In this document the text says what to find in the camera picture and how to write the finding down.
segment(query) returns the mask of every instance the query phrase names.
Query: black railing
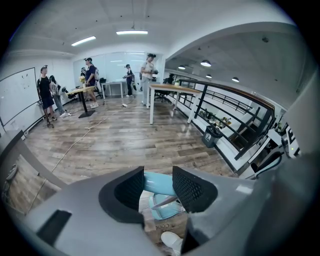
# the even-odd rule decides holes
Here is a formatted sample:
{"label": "black railing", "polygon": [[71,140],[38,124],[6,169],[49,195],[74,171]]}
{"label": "black railing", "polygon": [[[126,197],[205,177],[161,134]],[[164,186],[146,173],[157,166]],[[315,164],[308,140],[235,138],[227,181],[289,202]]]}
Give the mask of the black railing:
{"label": "black railing", "polygon": [[[204,88],[202,91],[201,98],[199,99],[199,103],[196,102],[197,109],[195,111],[194,118],[196,119],[198,116],[201,117],[203,120],[205,120],[209,125],[213,125],[214,121],[219,121],[219,125],[222,125],[223,127],[226,127],[232,131],[232,135],[227,136],[222,133],[222,136],[229,142],[231,145],[233,145],[237,150],[238,154],[235,156],[235,160],[238,160],[240,157],[242,157],[255,143],[259,141],[259,138],[265,132],[271,127],[271,124],[273,124],[275,120],[275,114],[274,114],[274,109],[275,107],[270,104],[269,102],[258,98],[250,93],[247,93],[245,91],[241,91],[239,89],[235,89],[229,86],[225,86],[222,84],[216,84],[216,83],[210,83],[210,82],[205,82],[205,81],[198,81],[198,80],[180,80],[180,85],[184,86],[182,83],[187,82],[191,84],[199,84],[199,85],[204,85]],[[258,105],[260,107],[265,108],[266,112],[263,117],[259,117],[258,114],[260,112],[260,107],[255,111],[255,113],[252,112],[252,107],[239,101],[236,100],[230,96],[223,95],[221,93],[208,90],[208,87],[213,87],[213,88],[218,88],[225,90],[227,92],[242,96],[243,98],[249,99]],[[251,115],[251,118],[247,122],[241,121],[238,117],[235,115],[229,113],[227,110],[205,100],[205,97],[209,97],[210,99],[215,99],[220,101],[222,104],[227,104],[229,107],[232,107],[235,111],[239,111],[242,114],[249,114]],[[183,104],[185,107],[188,109],[192,109],[191,104],[194,104],[193,102],[194,96],[192,94],[188,93],[181,93],[179,95],[179,98],[176,99],[179,101],[181,104]],[[209,112],[207,109],[204,109],[202,107],[202,104],[206,103],[224,113],[226,113],[228,116],[232,117],[236,121],[240,123],[240,127],[235,129],[231,127],[225,120],[216,117],[214,114]],[[253,128],[252,124],[254,120],[257,119],[260,121],[260,124],[256,127]],[[244,131],[249,131],[250,136],[249,137],[244,137],[242,134]]]}

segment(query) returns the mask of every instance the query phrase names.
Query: curved ceiling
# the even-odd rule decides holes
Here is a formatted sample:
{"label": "curved ceiling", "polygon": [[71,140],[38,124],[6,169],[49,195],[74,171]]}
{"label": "curved ceiling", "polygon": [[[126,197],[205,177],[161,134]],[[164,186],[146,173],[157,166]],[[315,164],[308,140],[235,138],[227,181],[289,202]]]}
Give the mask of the curved ceiling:
{"label": "curved ceiling", "polygon": [[[289,22],[269,1],[261,0],[47,0],[20,26],[9,51],[44,50],[77,55],[92,48],[142,43],[162,46],[166,49],[163,53],[171,53],[213,29],[249,23],[245,11],[238,11],[242,9],[253,12],[249,15],[252,21],[258,17],[263,21]],[[136,30],[147,30],[148,35],[116,34],[131,30],[133,25]],[[71,46],[91,36],[96,40]]]}
{"label": "curved ceiling", "polygon": [[[202,66],[202,60],[210,61],[211,67]],[[299,33],[266,31],[209,40],[168,60],[165,68],[178,70],[179,65],[188,74],[210,74],[213,82],[251,88],[284,107],[297,98],[317,66]],[[232,82],[233,77],[240,82]]]}

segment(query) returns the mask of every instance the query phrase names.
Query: light blue object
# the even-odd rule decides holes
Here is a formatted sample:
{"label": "light blue object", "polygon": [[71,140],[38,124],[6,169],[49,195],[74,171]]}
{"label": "light blue object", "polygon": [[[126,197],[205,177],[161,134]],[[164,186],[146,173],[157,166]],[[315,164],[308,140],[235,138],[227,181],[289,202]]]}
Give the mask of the light blue object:
{"label": "light blue object", "polygon": [[177,196],[173,188],[172,176],[162,173],[145,171],[143,189],[155,194]]}
{"label": "light blue object", "polygon": [[[153,206],[163,202],[166,199],[167,195],[164,194],[154,194],[149,197],[149,206],[152,208]],[[174,201],[168,203],[166,205],[160,206],[159,208],[151,210],[152,216],[155,220],[165,220],[168,219],[180,212],[183,212],[185,209],[183,206]]]}

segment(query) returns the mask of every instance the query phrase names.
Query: whiteboard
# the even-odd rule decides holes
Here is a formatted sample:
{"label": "whiteboard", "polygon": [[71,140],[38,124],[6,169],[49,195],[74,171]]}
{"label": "whiteboard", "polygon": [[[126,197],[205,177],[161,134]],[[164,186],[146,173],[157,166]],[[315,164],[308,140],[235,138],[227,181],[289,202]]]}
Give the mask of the whiteboard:
{"label": "whiteboard", "polygon": [[37,101],[39,96],[34,67],[0,81],[0,117],[3,125]]}

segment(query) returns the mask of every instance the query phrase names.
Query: dark shorts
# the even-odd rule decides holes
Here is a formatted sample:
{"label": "dark shorts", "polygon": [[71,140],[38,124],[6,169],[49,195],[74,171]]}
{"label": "dark shorts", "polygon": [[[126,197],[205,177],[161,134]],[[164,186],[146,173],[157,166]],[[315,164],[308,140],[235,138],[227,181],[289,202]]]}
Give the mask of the dark shorts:
{"label": "dark shorts", "polygon": [[42,98],[42,105],[44,109],[49,108],[50,106],[52,106],[54,103],[54,100],[52,99],[52,97],[47,97],[47,98]]}

